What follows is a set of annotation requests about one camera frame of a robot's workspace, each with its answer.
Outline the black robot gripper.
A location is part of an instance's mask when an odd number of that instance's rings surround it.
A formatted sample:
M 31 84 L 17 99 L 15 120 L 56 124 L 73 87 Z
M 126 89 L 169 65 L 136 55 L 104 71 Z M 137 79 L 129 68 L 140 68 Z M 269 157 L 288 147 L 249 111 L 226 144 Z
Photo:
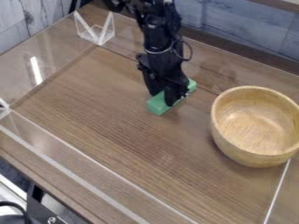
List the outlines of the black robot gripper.
M 138 53 L 134 58 L 150 96 L 164 91 L 164 102 L 170 107 L 186 93 L 188 81 L 181 68 L 182 49 L 161 54 Z

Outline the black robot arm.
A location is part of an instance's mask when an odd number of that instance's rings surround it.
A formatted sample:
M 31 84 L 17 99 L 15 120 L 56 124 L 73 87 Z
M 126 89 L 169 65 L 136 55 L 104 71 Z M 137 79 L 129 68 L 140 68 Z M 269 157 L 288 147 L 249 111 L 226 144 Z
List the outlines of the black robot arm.
M 138 53 L 137 69 L 150 96 L 164 92 L 170 107 L 188 93 L 189 81 L 182 71 L 181 17 L 174 0 L 102 0 L 113 12 L 126 10 L 144 35 L 144 53 Z

